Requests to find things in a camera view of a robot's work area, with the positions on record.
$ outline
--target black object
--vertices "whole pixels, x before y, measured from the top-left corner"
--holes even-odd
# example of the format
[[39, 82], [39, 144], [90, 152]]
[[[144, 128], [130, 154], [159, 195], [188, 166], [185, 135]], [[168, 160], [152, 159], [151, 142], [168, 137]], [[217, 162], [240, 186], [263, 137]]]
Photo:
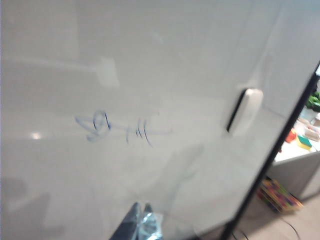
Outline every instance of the black object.
[[135, 240], [140, 216], [140, 204], [135, 202], [109, 240]]
[[246, 92], [247, 90], [248, 90], [248, 88], [244, 89], [244, 90], [241, 92], [240, 97], [239, 97], [239, 99], [238, 99], [238, 102], [237, 102], [236, 105], [235, 105], [235, 108], [234, 108], [234, 110], [233, 110], [233, 112], [232, 112], [230, 121], [229, 121], [229, 123], [228, 123], [228, 125], [227, 125], [227, 127], [226, 127], [226, 130], [227, 130], [228, 132], [229, 132], [229, 129], [230, 129], [231, 125], [232, 125], [232, 122], [233, 122], [234, 119], [235, 119], [235, 116], [236, 116], [236, 113], [237, 113], [238, 108], [239, 108], [239, 106], [240, 106], [240, 103], [241, 103], [242, 99], [244, 98], [245, 92]]

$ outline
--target black frame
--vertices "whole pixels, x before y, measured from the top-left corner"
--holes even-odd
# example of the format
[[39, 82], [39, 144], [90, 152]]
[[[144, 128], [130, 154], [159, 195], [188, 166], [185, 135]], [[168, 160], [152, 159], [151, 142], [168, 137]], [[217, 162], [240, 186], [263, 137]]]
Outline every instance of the black frame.
[[226, 240], [229, 239], [236, 228], [239, 220], [241, 219], [242, 215], [244, 214], [245, 210], [247, 209], [252, 197], [258, 190], [258, 187], [260, 186], [261, 181], [265, 178], [266, 173], [269, 169], [269, 167], [272, 165], [272, 162], [274, 161], [278, 151], [280, 150], [283, 142], [285, 141], [286, 137], [288, 136], [290, 130], [294, 126], [297, 118], [299, 117], [302, 109], [304, 108], [304, 105], [306, 101], [308, 100], [308, 97], [312, 93], [312, 91], [315, 89], [318, 81], [319, 81], [319, 76], [316, 74], [317, 69], [319, 68], [320, 62], [318, 63], [316, 69], [313, 71], [313, 74], [308, 81], [302, 95], [300, 96], [297, 104], [295, 105], [295, 108], [293, 112], [291, 113], [289, 119], [287, 120], [280, 136], [278, 137], [277, 141], [273, 145], [268, 157], [264, 161], [264, 164], [258, 173], [257, 177], [255, 178], [249, 192], [246, 194], [240, 208], [238, 209], [235, 217], [233, 220], [231, 220], [225, 227], [224, 231], [222, 232], [220, 239], [221, 240]]

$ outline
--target colorful object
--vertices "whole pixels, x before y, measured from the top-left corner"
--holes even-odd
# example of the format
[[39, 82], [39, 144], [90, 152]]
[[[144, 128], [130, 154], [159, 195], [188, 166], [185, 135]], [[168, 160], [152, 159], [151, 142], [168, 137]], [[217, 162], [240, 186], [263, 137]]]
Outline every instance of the colorful object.
[[300, 148], [310, 150], [312, 147], [311, 143], [309, 142], [309, 139], [306, 137], [298, 136], [295, 141]]
[[296, 131], [292, 128], [291, 131], [289, 132], [288, 136], [286, 136], [285, 141], [287, 143], [291, 143], [293, 140], [295, 140], [297, 137]]
[[262, 181], [262, 185], [258, 190], [257, 195], [276, 212], [292, 212], [303, 207], [302, 203], [292, 196], [276, 180]]

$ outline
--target desk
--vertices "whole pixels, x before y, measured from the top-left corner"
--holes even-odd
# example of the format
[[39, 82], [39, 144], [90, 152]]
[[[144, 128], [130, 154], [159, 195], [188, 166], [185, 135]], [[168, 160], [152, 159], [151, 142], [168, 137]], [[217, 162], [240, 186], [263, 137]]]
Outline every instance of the desk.
[[312, 147], [310, 150], [306, 150], [297, 145], [297, 142], [294, 140], [291, 143], [287, 143], [286, 141], [282, 144], [282, 152], [278, 152], [278, 154], [274, 158], [273, 165], [277, 165], [282, 161], [294, 159], [299, 156], [307, 155], [310, 153], [315, 153], [320, 151], [320, 142], [309, 140]]

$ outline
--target handwritten scribble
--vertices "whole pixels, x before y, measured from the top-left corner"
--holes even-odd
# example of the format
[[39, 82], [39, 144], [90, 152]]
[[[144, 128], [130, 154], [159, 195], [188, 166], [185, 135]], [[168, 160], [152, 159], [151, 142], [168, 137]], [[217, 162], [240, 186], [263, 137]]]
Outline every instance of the handwritten scribble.
[[118, 130], [125, 133], [125, 141], [127, 144], [129, 143], [129, 135], [135, 135], [138, 138], [145, 139], [149, 146], [152, 147], [149, 136], [169, 135], [172, 133], [172, 129], [170, 131], [165, 132], [154, 131], [149, 129], [147, 130], [147, 120], [145, 119], [143, 121], [143, 125], [141, 126], [140, 118], [137, 121], [136, 128], [119, 125], [110, 122], [107, 113], [102, 110], [97, 110], [93, 114], [92, 118], [76, 116], [75, 121], [89, 132], [89, 134], [86, 135], [86, 139], [90, 142], [95, 142], [106, 137], [111, 132], [111, 130]]

